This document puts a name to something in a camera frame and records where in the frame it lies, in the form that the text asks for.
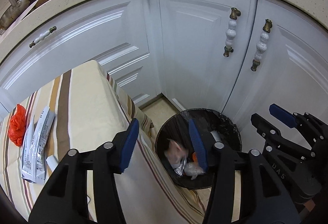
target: red plastic bag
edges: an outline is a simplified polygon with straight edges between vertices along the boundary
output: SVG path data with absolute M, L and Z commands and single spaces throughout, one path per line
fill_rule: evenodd
M 10 118 L 8 136 L 9 139 L 17 146 L 23 144 L 23 139 L 25 135 L 25 126 L 26 126 L 26 109 L 17 104 L 17 110 L 14 116 Z

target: plastic bag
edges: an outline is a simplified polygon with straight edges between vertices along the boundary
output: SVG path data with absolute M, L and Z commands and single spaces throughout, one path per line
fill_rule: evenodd
M 26 109 L 17 104 L 17 110 L 14 116 L 10 118 L 8 136 L 9 139 L 17 146 L 22 146 L 25 127 L 26 127 Z
M 198 166 L 197 162 L 190 162 L 185 165 L 184 172 L 187 176 L 191 176 L 191 179 L 194 180 L 198 175 L 202 175 L 205 173 L 203 169 Z
M 181 160 L 188 155 L 188 151 L 180 146 L 176 141 L 168 139 L 169 148 L 164 152 L 167 160 L 171 164 L 173 169 L 178 168 L 181 165 Z

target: metal screw head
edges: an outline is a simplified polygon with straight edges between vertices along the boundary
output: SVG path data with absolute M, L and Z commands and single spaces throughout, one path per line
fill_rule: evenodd
M 104 148 L 106 148 L 106 149 L 112 148 L 113 146 L 114 146 L 114 144 L 112 142 L 104 143 Z
M 224 147 L 224 144 L 222 142 L 216 142 L 214 144 L 214 146 L 217 148 L 217 149 L 222 149 Z
M 68 155 L 70 155 L 70 156 L 74 156 L 74 155 L 76 155 L 76 153 L 77 153 L 77 150 L 76 149 L 70 149 L 68 151 Z
M 260 151 L 257 150 L 257 149 L 252 149 L 251 154 L 254 155 L 254 156 L 258 156 L 260 154 Z

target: white cabinet door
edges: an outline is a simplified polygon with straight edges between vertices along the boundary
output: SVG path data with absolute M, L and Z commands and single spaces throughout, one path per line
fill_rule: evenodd
M 265 19 L 273 23 L 256 72 L 251 71 Z M 293 113 L 309 112 L 328 123 L 328 34 L 305 14 L 278 0 L 258 0 L 254 28 L 243 66 L 223 114 L 237 125 L 243 151 L 262 151 L 264 139 L 250 122 L 258 113 L 283 137 L 308 143 L 269 113 L 273 103 Z
M 57 30 L 29 47 L 53 26 Z M 19 103 L 55 77 L 102 53 L 111 69 L 149 53 L 142 0 L 92 0 L 50 20 L 1 64 L 0 87 Z
M 5 107 L 0 103 L 0 121 L 2 121 L 5 117 L 7 117 L 7 115 L 9 114 L 9 112 L 5 109 Z
M 223 56 L 231 8 L 234 52 Z M 256 0 L 160 0 L 167 97 L 180 110 L 223 110 L 249 43 Z
M 130 96 L 139 107 L 156 97 L 156 79 L 150 54 L 137 58 L 115 69 L 104 69 L 115 80 L 118 86 Z

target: black trash bag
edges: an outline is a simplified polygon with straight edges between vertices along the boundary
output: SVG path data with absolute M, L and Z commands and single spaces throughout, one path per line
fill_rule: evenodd
M 155 151 L 172 181 L 181 187 L 188 189 L 204 189 L 212 186 L 213 173 L 207 172 L 198 175 L 196 179 L 175 173 L 164 152 L 169 148 L 169 140 L 175 140 L 188 150 L 188 162 L 192 162 L 194 148 L 189 136 L 189 119 L 197 121 L 197 127 L 202 131 L 217 131 L 224 144 L 228 144 L 233 150 L 241 151 L 241 137 L 237 126 L 221 113 L 211 109 L 188 109 L 168 119 L 161 127 L 155 143 Z

